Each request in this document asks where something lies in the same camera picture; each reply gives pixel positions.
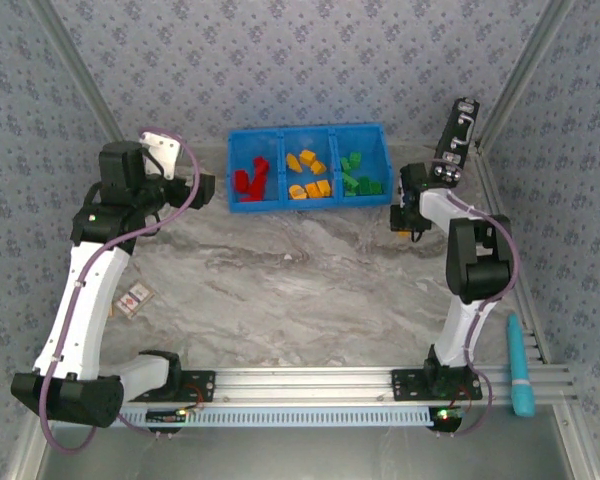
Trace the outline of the red eight-stud lego brick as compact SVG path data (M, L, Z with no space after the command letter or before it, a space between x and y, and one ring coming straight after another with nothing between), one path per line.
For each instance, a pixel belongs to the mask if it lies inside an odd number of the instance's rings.
M246 202L261 202L264 200L267 178L265 176L254 177L241 199L242 203Z

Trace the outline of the aluminium side rail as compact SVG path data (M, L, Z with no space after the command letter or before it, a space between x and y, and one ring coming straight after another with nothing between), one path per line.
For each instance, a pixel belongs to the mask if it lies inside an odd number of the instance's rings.
M514 214L509 212L501 198L488 159L478 147L472 147L470 149L470 154L471 160L476 167L477 176L480 180L484 191L485 201L489 209L493 213L505 214L511 220L514 220ZM545 332L544 317L539 313L536 307L535 299L531 292L530 281L527 278L524 268L521 268L519 280L514 288L514 299L516 312L522 320L522 323L525 326L530 327L535 335L537 350L542 362L544 364L563 365L565 369L569 369L569 364L560 355L554 355L552 351L551 342Z

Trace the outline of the small circuit board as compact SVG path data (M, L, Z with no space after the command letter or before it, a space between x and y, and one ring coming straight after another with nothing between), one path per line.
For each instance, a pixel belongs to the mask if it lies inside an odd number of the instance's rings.
M158 424L184 423L187 417L188 411L186 409L148 410L145 414L145 422Z
M432 429L455 431L460 427L465 412L460 407L431 407L429 415Z

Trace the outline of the aluminium frame post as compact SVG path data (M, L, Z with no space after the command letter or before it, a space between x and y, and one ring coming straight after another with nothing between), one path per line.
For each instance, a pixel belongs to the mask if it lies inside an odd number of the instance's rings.
M576 0L547 0L538 22L526 40L519 59L487 117L485 126L477 137L476 150L479 153L486 153L493 147L575 3Z
M89 72L69 30L65 27L51 0L26 0L26 3L40 22L50 43L107 138L111 141L123 140L124 134L113 112L101 94L94 77Z

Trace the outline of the small printed card packet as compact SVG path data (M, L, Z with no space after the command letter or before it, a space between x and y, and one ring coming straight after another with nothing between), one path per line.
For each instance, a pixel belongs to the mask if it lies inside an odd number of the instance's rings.
M136 282L113 303L113 306L127 318L132 318L154 295L155 292L151 287L142 282Z

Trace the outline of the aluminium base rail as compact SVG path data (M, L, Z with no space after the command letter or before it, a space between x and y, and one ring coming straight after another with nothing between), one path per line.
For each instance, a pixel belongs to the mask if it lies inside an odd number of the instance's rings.
M396 404L391 370L398 367L218 368L212 407L370 407ZM508 365L478 367L489 378L492 405L511 404ZM565 365L532 364L536 405L578 400Z

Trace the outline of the blue plastic bin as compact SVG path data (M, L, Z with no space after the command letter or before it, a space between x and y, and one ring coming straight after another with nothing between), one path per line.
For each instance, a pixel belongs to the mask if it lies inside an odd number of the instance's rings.
M336 157L333 144L334 130L326 126L284 128L280 140L280 171L279 171L279 198L286 210L326 210L335 208L336 201ZM291 171L286 165L286 154L291 153L299 160L303 150L310 150L316 154L316 160L326 166L322 175L314 175L310 166L303 165L302 172ZM328 180L331 184L332 195L311 199L307 196L304 200L292 200L289 197L289 187L297 184L303 188L308 183L319 180Z
M375 207L388 205L394 189L394 172L388 153L384 129L380 124L340 125L333 128L333 144L336 161L336 198L343 208ZM362 154L361 167L357 170L343 171L340 158L351 152ZM346 197L344 195L342 173L356 180L361 176L369 177L383 186L382 195Z
M280 140L277 129L251 129L232 131L228 139L227 160L227 194L229 209L233 213L264 213L282 209L279 198ZM253 159L262 156L270 164L264 200L261 202L242 203L245 194L234 190L233 172L244 169L248 172L250 182L254 175Z

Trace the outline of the teal cylindrical tool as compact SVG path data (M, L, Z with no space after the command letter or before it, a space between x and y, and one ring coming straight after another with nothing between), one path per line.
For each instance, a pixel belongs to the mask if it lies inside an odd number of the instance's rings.
M508 316L507 340L513 410L519 417L531 418L536 412L535 396L529 377L523 330L516 314Z

